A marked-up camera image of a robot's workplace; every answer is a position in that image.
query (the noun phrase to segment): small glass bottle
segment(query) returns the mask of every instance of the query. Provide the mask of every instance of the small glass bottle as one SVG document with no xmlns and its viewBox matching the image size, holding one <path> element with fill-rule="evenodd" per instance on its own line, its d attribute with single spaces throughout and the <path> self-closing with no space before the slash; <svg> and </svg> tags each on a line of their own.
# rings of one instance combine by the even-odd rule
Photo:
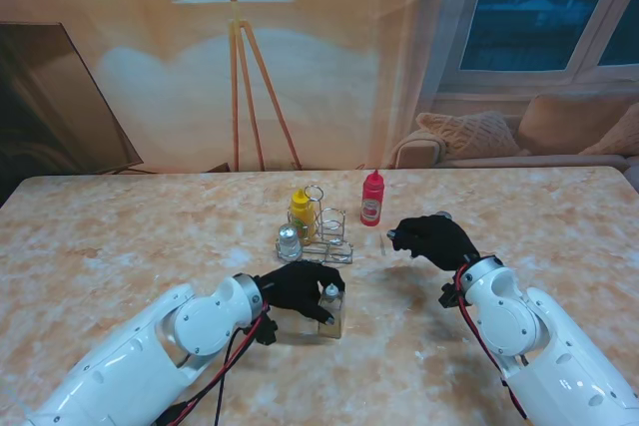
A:
<svg viewBox="0 0 639 426">
<path fill-rule="evenodd" d="M 345 321 L 344 295 L 345 293 L 343 291 L 339 291 L 339 289 L 337 289 L 337 287 L 332 283 L 321 293 L 319 306 L 332 314 L 334 323 L 318 323 L 319 336 L 336 339 L 341 338 L 341 329 Z"/>
<path fill-rule="evenodd" d="M 285 261 L 295 261 L 302 256 L 302 245 L 293 224 L 280 226 L 278 232 L 278 256 Z"/>
</svg>

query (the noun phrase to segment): bottle cap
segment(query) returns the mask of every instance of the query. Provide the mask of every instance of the bottle cap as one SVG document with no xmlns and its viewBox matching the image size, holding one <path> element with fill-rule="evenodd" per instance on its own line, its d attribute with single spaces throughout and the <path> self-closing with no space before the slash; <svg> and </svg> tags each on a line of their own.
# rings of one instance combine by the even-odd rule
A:
<svg viewBox="0 0 639 426">
<path fill-rule="evenodd" d="M 371 190 L 383 189 L 383 177 L 379 174 L 377 169 L 366 177 L 366 187 Z"/>
<path fill-rule="evenodd" d="M 291 197 L 291 204 L 298 209 L 304 209 L 309 204 L 309 200 L 304 190 L 299 189 Z"/>
<path fill-rule="evenodd" d="M 298 242 L 298 230 L 290 223 L 283 224 L 280 226 L 278 237 L 280 239 L 280 244 L 296 244 Z"/>
<path fill-rule="evenodd" d="M 324 292 L 326 293 L 326 296 L 330 296 L 331 298 L 333 298 L 339 294 L 339 288 L 331 283 L 329 286 L 326 287 Z"/>
<path fill-rule="evenodd" d="M 448 219 L 452 219 L 452 214 L 450 214 L 449 212 L 445 212 L 444 210 L 440 210 L 436 214 L 438 214 L 439 216 L 444 216 Z"/>
</svg>

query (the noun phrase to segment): tabletop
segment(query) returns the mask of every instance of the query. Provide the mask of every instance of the tabletop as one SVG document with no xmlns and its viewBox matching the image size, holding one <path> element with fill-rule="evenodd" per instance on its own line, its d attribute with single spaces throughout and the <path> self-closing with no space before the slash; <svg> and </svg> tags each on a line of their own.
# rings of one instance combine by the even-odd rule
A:
<svg viewBox="0 0 639 426">
<path fill-rule="evenodd" d="M 325 207 L 347 211 L 344 335 L 314 340 L 283 316 L 280 340 L 252 346 L 228 376 L 222 424 L 523 424 L 458 311 L 437 302 L 450 274 L 385 237 L 404 217 L 440 210 L 520 286 L 553 295 L 639 386 L 639 196 L 619 173 L 383 174 L 376 227 L 358 220 L 359 171 L 24 182 L 0 210 L 0 376 L 10 392 L 0 422 L 20 424 L 15 397 L 37 407 L 112 327 L 171 286 L 206 294 L 226 276 L 278 267 L 278 227 L 291 193 L 309 184 L 324 189 Z M 216 398 L 184 424 L 212 424 Z"/>
</svg>

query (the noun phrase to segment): yellow bottle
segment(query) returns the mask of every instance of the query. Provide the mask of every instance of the yellow bottle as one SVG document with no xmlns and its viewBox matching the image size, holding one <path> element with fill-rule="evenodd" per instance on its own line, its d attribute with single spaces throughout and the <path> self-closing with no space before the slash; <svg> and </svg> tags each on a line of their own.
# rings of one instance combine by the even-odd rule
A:
<svg viewBox="0 0 639 426">
<path fill-rule="evenodd" d="M 299 189 L 291 197 L 291 223 L 296 226 L 298 236 L 304 244 L 311 242 L 310 238 L 316 234 L 316 215 L 313 202 Z"/>
</svg>

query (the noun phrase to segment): window frame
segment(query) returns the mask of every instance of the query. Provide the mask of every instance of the window frame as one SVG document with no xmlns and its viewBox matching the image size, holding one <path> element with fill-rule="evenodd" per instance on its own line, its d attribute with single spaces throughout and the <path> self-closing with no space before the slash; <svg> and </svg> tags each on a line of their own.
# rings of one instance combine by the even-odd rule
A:
<svg viewBox="0 0 639 426">
<path fill-rule="evenodd" d="M 478 0 L 462 2 L 461 15 L 441 82 L 445 91 L 463 91 L 464 86 L 561 86 L 577 81 L 600 82 L 605 78 L 627 79 L 632 75 L 630 71 L 639 72 L 639 65 L 623 68 L 597 65 L 630 0 L 597 2 L 564 70 L 507 72 L 460 69 Z"/>
</svg>

